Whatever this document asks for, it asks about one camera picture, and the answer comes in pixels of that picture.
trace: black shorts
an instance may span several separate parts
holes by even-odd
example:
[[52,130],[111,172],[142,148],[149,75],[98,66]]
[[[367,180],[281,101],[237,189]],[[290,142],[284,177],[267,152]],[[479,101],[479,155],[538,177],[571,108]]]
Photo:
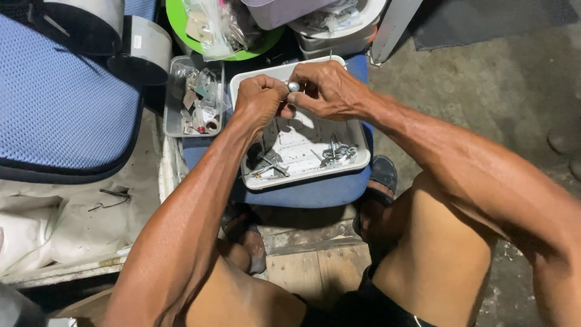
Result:
[[436,327],[429,324],[397,305],[383,294],[371,278],[377,266],[371,265],[363,272],[359,289],[345,293],[331,311],[324,311],[307,304],[301,327],[355,327],[355,326],[394,326],[394,327]]

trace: man's left hand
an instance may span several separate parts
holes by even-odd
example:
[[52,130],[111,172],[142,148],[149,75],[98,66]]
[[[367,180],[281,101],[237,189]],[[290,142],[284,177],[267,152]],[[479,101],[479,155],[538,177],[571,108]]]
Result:
[[238,88],[236,110],[233,119],[243,119],[252,128],[254,140],[262,138],[262,132],[272,118],[279,114],[291,119],[293,110],[288,108],[286,84],[264,74],[245,79]]

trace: tape roll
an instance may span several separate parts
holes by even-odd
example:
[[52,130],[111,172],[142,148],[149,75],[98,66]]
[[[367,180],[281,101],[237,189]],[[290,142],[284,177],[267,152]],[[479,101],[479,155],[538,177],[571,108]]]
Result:
[[113,55],[121,48],[124,0],[33,0],[41,33],[72,51]]
[[139,16],[125,16],[123,22],[121,51],[107,60],[111,72],[133,85],[165,84],[170,72],[170,35]]
[[206,122],[206,132],[209,134],[214,134],[218,131],[218,127],[220,126],[220,122],[215,118],[212,118]]

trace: blue mesh fabric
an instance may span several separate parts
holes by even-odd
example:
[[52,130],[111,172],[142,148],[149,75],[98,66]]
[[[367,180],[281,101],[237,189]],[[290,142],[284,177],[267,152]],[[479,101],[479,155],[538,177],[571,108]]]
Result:
[[[363,82],[367,82],[367,60],[362,52],[346,59],[347,69]],[[363,123],[369,148],[373,149],[373,127]],[[192,169],[210,145],[211,138],[184,137],[182,139],[186,164]],[[284,185],[280,189],[251,191],[241,179],[236,178],[230,200],[250,204],[274,205],[291,208],[326,208],[347,204],[358,199],[369,181],[371,165],[344,175],[331,175],[321,180],[302,184]]]
[[89,169],[119,158],[139,91],[0,15],[0,158]]
[[153,20],[156,0],[125,0],[125,15]]

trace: black sandal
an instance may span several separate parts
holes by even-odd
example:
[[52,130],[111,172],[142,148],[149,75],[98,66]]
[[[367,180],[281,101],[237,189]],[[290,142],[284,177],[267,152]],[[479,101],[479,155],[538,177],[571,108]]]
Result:
[[[369,178],[381,185],[386,186],[395,194],[397,188],[397,170],[393,162],[384,155],[376,155],[371,161],[371,176]],[[384,207],[389,207],[393,202],[393,197],[371,187],[368,187],[359,198],[359,204],[367,200],[374,200]],[[359,214],[353,219],[353,230],[361,237],[361,219]]]
[[[245,218],[234,224],[234,226],[231,226],[228,229],[226,228],[230,222],[244,214],[247,215]],[[242,237],[242,235],[248,231],[255,232],[261,236],[260,231],[258,230],[258,225],[261,223],[262,220],[254,211],[252,211],[250,205],[246,203],[233,202],[226,206],[224,216],[222,217],[221,227],[230,243],[238,243],[240,237]],[[254,262],[254,258],[252,258],[252,267],[250,273],[262,273],[266,270],[266,253],[264,253],[264,258],[260,259],[263,262]]]

